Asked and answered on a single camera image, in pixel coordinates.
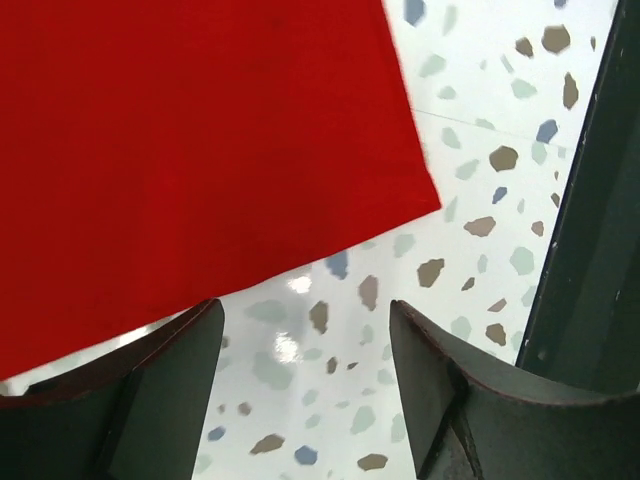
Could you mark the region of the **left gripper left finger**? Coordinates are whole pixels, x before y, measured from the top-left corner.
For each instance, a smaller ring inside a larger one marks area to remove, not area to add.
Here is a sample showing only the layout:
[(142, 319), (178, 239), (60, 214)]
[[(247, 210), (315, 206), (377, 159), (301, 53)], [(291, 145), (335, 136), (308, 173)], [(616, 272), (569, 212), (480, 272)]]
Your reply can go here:
[(224, 329), (217, 299), (1, 399), (4, 479), (191, 478)]

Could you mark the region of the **red t-shirt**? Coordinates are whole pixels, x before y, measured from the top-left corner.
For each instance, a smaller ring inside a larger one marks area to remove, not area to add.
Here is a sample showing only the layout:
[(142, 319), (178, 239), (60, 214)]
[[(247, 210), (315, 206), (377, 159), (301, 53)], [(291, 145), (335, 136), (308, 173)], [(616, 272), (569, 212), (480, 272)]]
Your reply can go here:
[(1, 375), (438, 210), (378, 1), (5, 1)]

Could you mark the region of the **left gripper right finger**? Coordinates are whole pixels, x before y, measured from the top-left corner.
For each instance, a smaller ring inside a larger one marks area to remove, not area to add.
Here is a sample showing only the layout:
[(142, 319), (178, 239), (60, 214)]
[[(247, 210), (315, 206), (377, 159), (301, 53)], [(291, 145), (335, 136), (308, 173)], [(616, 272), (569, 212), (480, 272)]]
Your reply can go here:
[(636, 479), (639, 395), (537, 376), (401, 300), (389, 331), (419, 479)]

